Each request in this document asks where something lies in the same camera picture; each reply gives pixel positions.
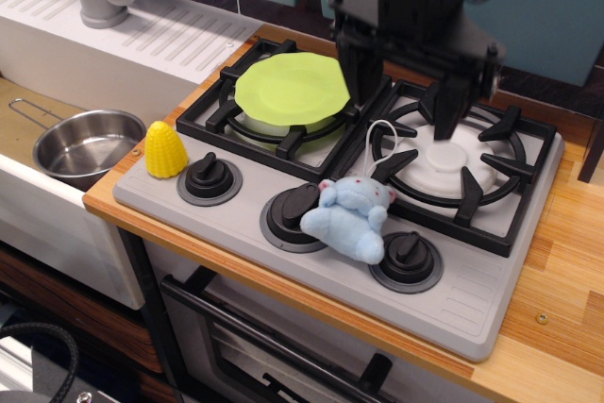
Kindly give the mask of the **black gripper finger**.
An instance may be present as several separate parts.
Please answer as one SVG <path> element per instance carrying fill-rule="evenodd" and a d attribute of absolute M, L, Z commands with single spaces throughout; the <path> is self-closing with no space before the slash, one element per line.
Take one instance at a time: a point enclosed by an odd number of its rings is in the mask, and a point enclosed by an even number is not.
<path fill-rule="evenodd" d="M 449 140 L 459 122 L 467 115 L 478 90 L 470 77 L 450 74 L 438 84 L 434 98 L 434 140 Z"/>
<path fill-rule="evenodd" d="M 355 104 L 364 105 L 377 91 L 383 72 L 383 61 L 360 40 L 340 31 L 336 47 L 344 81 Z"/>

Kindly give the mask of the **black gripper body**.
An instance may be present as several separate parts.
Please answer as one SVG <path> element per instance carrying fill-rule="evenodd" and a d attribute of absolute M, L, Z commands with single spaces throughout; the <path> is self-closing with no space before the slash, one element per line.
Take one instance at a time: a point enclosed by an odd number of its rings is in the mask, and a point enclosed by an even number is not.
<path fill-rule="evenodd" d="M 478 98 L 493 96 L 505 52 L 464 13 L 487 0 L 328 0 L 333 37 L 344 31 L 376 56 L 429 76 L 470 77 Z"/>

